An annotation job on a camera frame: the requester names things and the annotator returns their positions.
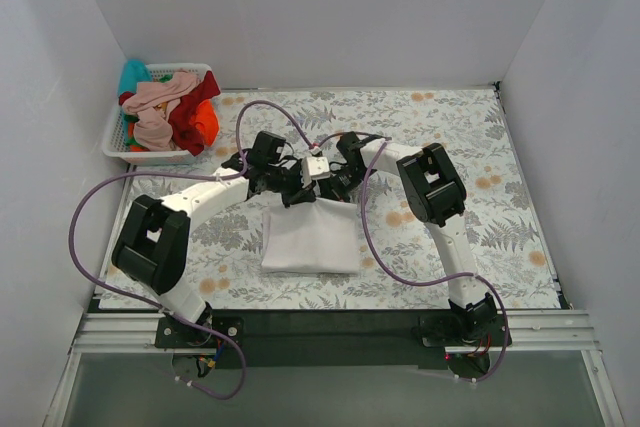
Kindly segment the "white t shirt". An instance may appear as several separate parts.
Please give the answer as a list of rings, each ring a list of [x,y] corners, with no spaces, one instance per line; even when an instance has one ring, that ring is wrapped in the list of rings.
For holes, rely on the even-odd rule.
[[[317,199],[263,212],[261,268],[266,273],[341,274],[359,271],[357,207]]]

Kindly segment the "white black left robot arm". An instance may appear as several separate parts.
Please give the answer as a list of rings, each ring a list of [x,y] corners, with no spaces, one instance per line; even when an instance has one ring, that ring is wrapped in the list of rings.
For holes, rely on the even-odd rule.
[[[158,199],[141,195],[129,209],[111,261],[143,286],[190,346],[214,344],[213,310],[184,278],[191,232],[263,192],[280,194],[287,207],[315,200],[310,162],[284,156],[285,144],[261,132],[252,148],[223,162],[211,181]]]

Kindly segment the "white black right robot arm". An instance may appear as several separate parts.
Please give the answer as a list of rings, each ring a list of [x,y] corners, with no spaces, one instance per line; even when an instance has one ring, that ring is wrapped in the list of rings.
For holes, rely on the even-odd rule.
[[[445,277],[409,281],[387,266],[383,270],[405,285],[445,283],[450,308],[444,320],[446,329],[433,327],[431,331],[443,340],[456,339],[469,345],[476,341],[482,347],[490,346],[501,301],[478,274],[464,219],[467,191],[445,148],[439,143],[418,148],[356,132],[336,137],[345,164],[321,183],[321,191],[344,200],[357,186],[367,190],[375,172],[399,177],[412,214],[425,225],[435,243]]]

